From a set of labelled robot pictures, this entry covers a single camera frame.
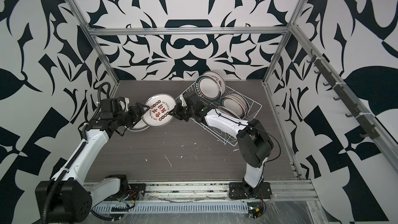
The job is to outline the white wire dish rack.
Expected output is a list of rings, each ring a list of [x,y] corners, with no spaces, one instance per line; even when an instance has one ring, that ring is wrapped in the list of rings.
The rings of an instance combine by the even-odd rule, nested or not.
[[[190,91],[195,92],[194,83],[190,85],[184,92],[190,92]],[[199,96],[200,100],[205,105],[205,107],[202,110],[202,112],[204,113],[204,121],[196,122],[194,119],[190,120],[198,124],[200,127],[202,127],[204,130],[215,136],[219,141],[223,142],[224,144],[237,146],[238,132],[244,129],[249,124],[250,121],[256,119],[258,113],[260,113],[260,110],[262,109],[262,104],[229,86],[227,86],[225,94],[227,92],[239,93],[247,100],[249,104],[249,112],[246,117],[240,118],[232,110],[221,106],[220,99],[212,102]],[[176,103],[180,101],[178,97],[175,99]]]

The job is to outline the plate with red characters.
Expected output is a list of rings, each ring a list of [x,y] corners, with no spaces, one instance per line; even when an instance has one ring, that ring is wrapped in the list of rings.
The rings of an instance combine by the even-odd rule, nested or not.
[[[143,115],[142,119],[150,127],[162,127],[173,120],[169,114],[176,106],[175,99],[169,94],[157,94],[150,97],[145,103],[149,110]]]

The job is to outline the plate green rim red line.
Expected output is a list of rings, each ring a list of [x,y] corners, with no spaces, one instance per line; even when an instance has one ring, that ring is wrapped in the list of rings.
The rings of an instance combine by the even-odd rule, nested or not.
[[[198,96],[212,102],[219,100],[222,95],[222,89],[217,80],[208,75],[199,76],[194,83],[194,89]]]

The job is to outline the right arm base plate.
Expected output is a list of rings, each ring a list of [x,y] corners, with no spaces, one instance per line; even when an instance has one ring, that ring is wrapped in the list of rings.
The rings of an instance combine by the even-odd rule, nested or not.
[[[241,199],[271,199],[271,186],[268,182],[261,182],[256,188],[250,187],[246,182],[229,183],[229,198]]]

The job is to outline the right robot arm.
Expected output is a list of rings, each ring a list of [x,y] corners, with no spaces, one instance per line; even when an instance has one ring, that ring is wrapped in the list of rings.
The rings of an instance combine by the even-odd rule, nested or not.
[[[246,172],[240,196],[236,188],[230,189],[231,199],[254,198],[261,193],[264,166],[274,148],[269,134],[257,119],[241,120],[229,116],[218,106],[204,104],[195,92],[185,92],[169,114],[178,120],[195,120],[206,127],[217,128],[237,139]]]

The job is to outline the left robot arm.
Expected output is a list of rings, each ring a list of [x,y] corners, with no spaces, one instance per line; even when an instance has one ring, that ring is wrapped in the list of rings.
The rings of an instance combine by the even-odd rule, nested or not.
[[[109,197],[121,198],[129,190],[125,175],[111,175],[85,188],[86,176],[109,138],[119,127],[132,128],[149,111],[142,103],[129,106],[125,97],[103,99],[94,117],[82,129],[83,139],[65,165],[35,189],[41,222],[80,223],[93,207]]]

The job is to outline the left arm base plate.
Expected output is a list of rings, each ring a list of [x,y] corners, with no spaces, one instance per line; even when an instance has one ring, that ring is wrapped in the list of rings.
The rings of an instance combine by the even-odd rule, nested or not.
[[[127,202],[132,202],[132,201],[137,201],[141,200],[146,193],[146,184],[144,183],[134,183],[134,184],[129,184],[129,187],[125,194],[118,198],[118,201],[127,201]]]

